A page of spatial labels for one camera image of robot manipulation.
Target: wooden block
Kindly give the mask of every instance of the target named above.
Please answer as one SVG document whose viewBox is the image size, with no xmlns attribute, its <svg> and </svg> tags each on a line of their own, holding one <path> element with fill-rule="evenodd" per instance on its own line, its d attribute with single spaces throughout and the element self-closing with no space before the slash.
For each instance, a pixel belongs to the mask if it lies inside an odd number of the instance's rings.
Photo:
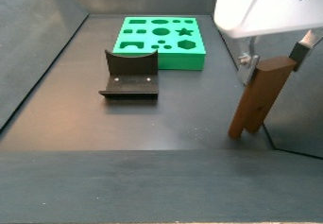
<svg viewBox="0 0 323 224">
<path fill-rule="evenodd" d="M 243 130 L 259 130 L 296 62 L 286 56 L 259 62 L 254 78 L 246 86 L 228 135 L 238 139 Z"/>
</svg>

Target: green shape sorter board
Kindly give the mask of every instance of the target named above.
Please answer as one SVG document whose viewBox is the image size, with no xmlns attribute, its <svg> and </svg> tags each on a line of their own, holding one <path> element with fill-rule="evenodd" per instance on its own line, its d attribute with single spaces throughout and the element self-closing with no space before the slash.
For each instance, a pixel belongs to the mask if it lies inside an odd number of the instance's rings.
<svg viewBox="0 0 323 224">
<path fill-rule="evenodd" d="M 126 18 L 114 54 L 142 56 L 155 50 L 159 55 L 159 69 L 203 69 L 206 49 L 196 18 Z"/>
</svg>

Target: metal bracket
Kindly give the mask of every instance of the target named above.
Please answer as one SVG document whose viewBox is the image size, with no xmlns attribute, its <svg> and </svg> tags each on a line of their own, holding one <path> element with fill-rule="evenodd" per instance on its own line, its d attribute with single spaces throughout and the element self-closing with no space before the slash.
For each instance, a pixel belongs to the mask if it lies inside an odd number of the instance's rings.
<svg viewBox="0 0 323 224">
<path fill-rule="evenodd" d="M 106 97 L 155 99 L 158 97 L 158 51 L 140 57 L 126 57 L 106 51 L 110 78 Z"/>
<path fill-rule="evenodd" d="M 288 57 L 296 62 L 294 71 L 298 71 L 303 61 L 307 56 L 311 54 L 315 46 L 323 40 L 323 28 L 311 29 L 302 39 L 294 46 Z"/>
<path fill-rule="evenodd" d="M 258 37 L 251 37 L 243 39 L 243 42 L 240 43 L 242 56 L 239 57 L 238 77 L 244 85 L 252 78 L 254 71 L 259 62 L 259 56 L 255 53 L 255 43 L 258 39 Z"/>
</svg>

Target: gray tabletop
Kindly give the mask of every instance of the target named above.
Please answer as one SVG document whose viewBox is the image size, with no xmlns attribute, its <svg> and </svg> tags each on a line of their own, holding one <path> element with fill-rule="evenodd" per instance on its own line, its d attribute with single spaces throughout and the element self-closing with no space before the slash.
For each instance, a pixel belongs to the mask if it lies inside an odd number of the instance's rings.
<svg viewBox="0 0 323 224">
<path fill-rule="evenodd" d="M 159 71 L 159 99 L 111 101 L 108 78 L 124 16 L 91 16 L 0 136 L 0 150 L 270 149 L 264 132 L 227 137 L 243 93 L 210 16 L 196 16 L 203 71 Z"/>
</svg>

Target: black angled bracket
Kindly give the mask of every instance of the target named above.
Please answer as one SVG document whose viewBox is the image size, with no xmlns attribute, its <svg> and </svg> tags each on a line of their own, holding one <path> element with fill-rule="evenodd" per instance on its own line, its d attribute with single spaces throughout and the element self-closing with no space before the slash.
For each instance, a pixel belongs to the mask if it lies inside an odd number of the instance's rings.
<svg viewBox="0 0 323 224">
<path fill-rule="evenodd" d="M 115 55 L 106 50 L 110 78 L 104 91 L 114 97 L 158 97 L 158 51 L 140 57 Z"/>
</svg>

